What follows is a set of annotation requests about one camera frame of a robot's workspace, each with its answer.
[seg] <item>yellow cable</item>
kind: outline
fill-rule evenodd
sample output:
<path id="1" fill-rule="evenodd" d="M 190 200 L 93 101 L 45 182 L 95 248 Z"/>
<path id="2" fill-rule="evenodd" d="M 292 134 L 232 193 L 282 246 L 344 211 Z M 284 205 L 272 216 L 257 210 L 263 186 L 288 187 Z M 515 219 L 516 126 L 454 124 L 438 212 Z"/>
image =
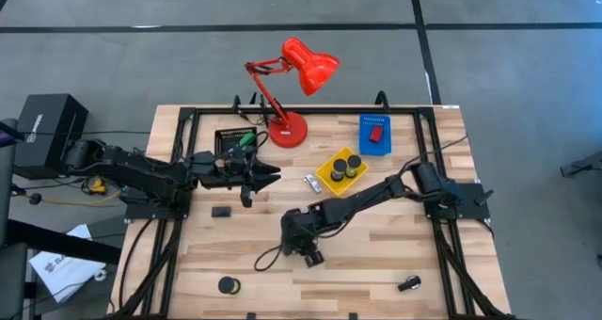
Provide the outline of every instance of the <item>yellow cable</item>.
<path id="1" fill-rule="evenodd" d="M 104 198 L 104 199 L 100 199 L 100 200 L 96 200 L 96 201 L 90 201 L 90 202 L 73 202 L 73 201 L 61 201 L 61 200 L 46 200 L 46 199 L 42 199 L 41 202 L 46 202 L 46 203 L 52 203 L 52 204 L 65 204 L 65 205 L 71 205 L 71 206 L 88 206 L 88 207 L 94 207 L 95 205 L 99 204 L 99 203 L 103 203 L 103 202 L 107 202 L 109 200 L 112 200 L 115 197 L 118 197 L 119 194 L 121 194 L 121 191 L 117 191 L 115 193 L 113 193 L 112 195 Z M 31 198 L 27 195 L 21 195 L 21 197 L 24 198 Z"/>

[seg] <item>white paper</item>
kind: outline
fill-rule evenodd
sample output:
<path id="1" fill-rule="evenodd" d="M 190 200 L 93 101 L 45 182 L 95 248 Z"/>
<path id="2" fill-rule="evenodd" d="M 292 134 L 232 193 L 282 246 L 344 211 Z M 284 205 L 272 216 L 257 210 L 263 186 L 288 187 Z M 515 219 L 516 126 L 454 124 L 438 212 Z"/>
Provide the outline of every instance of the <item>white paper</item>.
<path id="1" fill-rule="evenodd" d="M 91 241 L 87 225 L 79 225 L 67 233 Z M 63 302 L 90 280 L 106 264 L 74 259 L 62 254 L 41 252 L 29 260 L 56 302 Z"/>

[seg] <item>lamp shade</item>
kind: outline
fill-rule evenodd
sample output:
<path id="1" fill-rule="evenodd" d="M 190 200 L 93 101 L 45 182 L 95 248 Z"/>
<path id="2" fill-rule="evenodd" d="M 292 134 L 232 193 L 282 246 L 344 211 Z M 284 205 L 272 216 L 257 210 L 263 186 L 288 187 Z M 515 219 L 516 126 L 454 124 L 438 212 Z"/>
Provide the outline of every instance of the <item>lamp shade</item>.
<path id="1" fill-rule="evenodd" d="M 299 71 L 299 84 L 307 96 L 315 93 L 325 84 L 339 67 L 337 58 L 313 53 L 297 38 L 284 41 L 282 55 Z"/>

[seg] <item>lamp arm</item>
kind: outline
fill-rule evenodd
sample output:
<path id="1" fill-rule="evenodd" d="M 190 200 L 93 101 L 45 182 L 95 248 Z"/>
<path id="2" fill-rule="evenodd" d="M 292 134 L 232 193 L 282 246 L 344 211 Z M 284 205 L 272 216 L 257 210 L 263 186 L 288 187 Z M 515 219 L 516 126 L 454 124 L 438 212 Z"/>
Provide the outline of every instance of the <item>lamp arm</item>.
<path id="1" fill-rule="evenodd" d="M 267 65 L 280 64 L 280 68 L 270 68 Z M 260 79 L 260 75 L 269 75 L 272 73 L 285 73 L 290 72 L 293 69 L 293 65 L 289 63 L 287 59 L 284 57 L 280 57 L 277 59 L 265 60 L 265 61 L 257 61 L 257 62 L 247 62 L 245 64 L 246 71 L 251 75 L 253 81 L 257 84 L 257 87 L 260 88 L 263 96 L 270 102 L 270 105 L 276 110 L 276 114 L 282 121 L 282 124 L 286 126 L 286 128 L 290 128 L 290 123 L 286 118 L 286 114 L 282 111 L 280 104 L 272 97 L 267 88 L 263 85 L 263 82 Z"/>

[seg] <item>lamp base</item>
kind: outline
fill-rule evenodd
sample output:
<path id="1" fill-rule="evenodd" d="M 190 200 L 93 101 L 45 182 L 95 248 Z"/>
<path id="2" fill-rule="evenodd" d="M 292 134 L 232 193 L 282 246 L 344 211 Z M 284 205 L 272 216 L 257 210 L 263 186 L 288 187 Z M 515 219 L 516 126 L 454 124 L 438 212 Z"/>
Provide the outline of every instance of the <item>lamp base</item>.
<path id="1" fill-rule="evenodd" d="M 270 138 L 279 147 L 299 146 L 308 136 L 308 123 L 302 115 L 294 112 L 287 112 L 286 119 L 289 121 L 290 128 L 286 128 L 278 116 L 272 118 L 269 128 Z"/>

